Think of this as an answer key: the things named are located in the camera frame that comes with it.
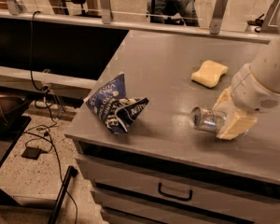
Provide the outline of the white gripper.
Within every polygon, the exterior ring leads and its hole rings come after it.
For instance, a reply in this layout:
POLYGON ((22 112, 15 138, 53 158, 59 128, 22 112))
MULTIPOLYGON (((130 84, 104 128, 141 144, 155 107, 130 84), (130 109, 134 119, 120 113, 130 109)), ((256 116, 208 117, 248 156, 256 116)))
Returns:
POLYGON ((280 93, 265 88, 246 63, 232 78, 231 87, 217 98, 213 110, 229 112, 217 131, 217 138, 232 140, 253 127, 258 116, 253 112, 272 112, 280 105, 280 93))

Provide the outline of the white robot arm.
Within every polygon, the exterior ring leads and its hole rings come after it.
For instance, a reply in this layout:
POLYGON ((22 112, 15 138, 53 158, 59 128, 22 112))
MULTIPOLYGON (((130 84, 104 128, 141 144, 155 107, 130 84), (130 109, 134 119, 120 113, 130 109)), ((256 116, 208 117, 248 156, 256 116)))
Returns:
MULTIPOLYGON (((277 14, 280 34, 280 8, 277 14)), ((225 115, 217 138, 232 140, 254 126, 258 113, 280 105, 280 36, 233 76, 231 85, 217 98, 213 110, 225 115)))

